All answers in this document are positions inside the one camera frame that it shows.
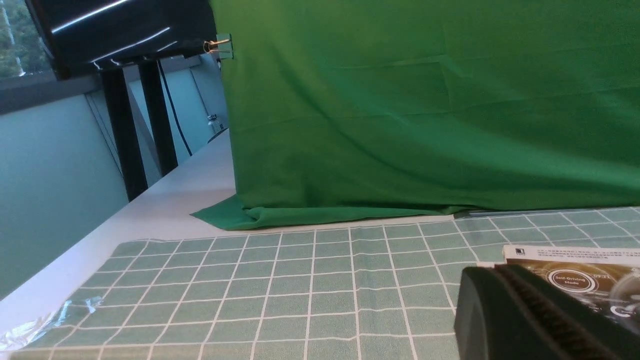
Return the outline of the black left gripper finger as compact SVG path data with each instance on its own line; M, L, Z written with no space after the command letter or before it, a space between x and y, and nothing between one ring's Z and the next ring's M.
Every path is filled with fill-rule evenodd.
M516 264L466 267L454 320L462 360L637 360L639 335Z

